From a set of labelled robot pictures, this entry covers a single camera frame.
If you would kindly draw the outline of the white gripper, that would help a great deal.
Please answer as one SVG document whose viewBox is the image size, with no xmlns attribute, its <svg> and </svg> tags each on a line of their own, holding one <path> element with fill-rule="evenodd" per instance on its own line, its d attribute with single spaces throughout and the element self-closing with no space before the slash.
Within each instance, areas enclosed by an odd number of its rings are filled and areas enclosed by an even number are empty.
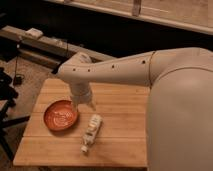
<svg viewBox="0 0 213 171">
<path fill-rule="evenodd" d="M 78 104 L 87 103 L 87 105 L 96 111 L 96 107 L 92 100 L 92 90 L 88 83 L 72 83 L 70 86 L 72 110 L 78 113 Z"/>
</svg>

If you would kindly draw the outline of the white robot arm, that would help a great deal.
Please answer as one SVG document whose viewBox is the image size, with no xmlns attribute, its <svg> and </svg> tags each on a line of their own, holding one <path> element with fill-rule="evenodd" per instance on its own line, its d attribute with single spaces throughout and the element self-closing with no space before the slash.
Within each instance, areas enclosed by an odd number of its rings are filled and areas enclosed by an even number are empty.
<svg viewBox="0 0 213 171">
<path fill-rule="evenodd" d="M 61 64 L 76 105 L 92 98 L 90 84 L 147 86 L 149 171 L 213 171 L 213 52 L 157 50 L 94 63 L 78 52 Z"/>
</svg>

